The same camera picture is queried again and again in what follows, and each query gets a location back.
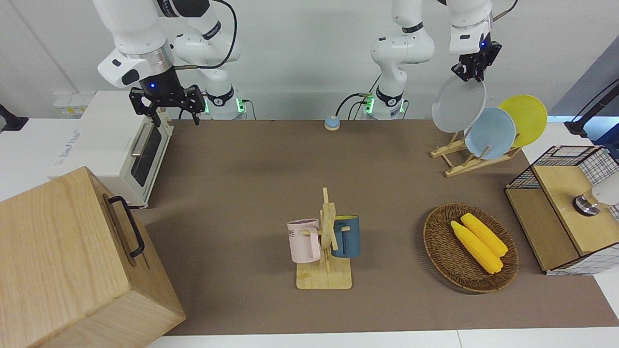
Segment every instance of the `wall outlet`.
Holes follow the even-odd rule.
[[[57,95],[54,107],[60,118],[80,118],[93,97],[91,93]]]

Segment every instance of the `plate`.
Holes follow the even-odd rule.
[[[469,254],[451,229],[452,220],[466,213],[480,219],[505,243],[508,252],[501,257],[503,269],[489,274]],[[518,252],[509,232],[490,214],[463,203],[449,203],[433,210],[423,225],[423,244],[437,270],[450,282],[470,292],[485,293],[503,289],[518,272]]]
[[[539,99],[531,95],[515,95],[507,98],[499,109],[507,112],[514,124],[518,138],[514,141],[514,147],[529,145],[539,138],[548,122],[548,112]]]
[[[473,123],[464,143],[475,156],[491,160],[509,151],[515,138],[516,126],[509,114],[499,108],[485,108],[477,121]],[[490,150],[482,156],[488,146]]]
[[[483,81],[450,77],[439,89],[432,104],[432,120],[438,129],[455,133],[469,127],[486,106],[486,86]]]

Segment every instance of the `corn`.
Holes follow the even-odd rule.
[[[507,246],[494,234],[494,232],[484,225],[483,222],[479,221],[478,218],[469,212],[464,214],[460,220],[477,236],[477,238],[481,239],[494,254],[499,257],[505,256],[505,253],[507,253]]]
[[[456,237],[462,245],[469,251],[471,256],[482,265],[486,272],[494,274],[499,272],[503,268],[503,262],[492,250],[490,250],[486,244],[484,244],[477,236],[473,234],[468,228],[458,224],[456,221],[451,222],[451,228],[454,229]]]

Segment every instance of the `white toaster oven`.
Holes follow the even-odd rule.
[[[126,91],[99,91],[47,173],[50,179],[86,166],[131,206],[148,205],[173,126],[136,115]]]

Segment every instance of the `wicker basket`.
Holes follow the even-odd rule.
[[[471,213],[488,226],[508,247],[501,257],[503,269],[487,273],[464,248],[451,229],[450,221]],[[507,230],[485,211],[462,203],[450,203],[433,210],[423,226],[423,243],[432,263],[439,272],[458,287],[475,293],[500,290],[518,272],[518,252]]]

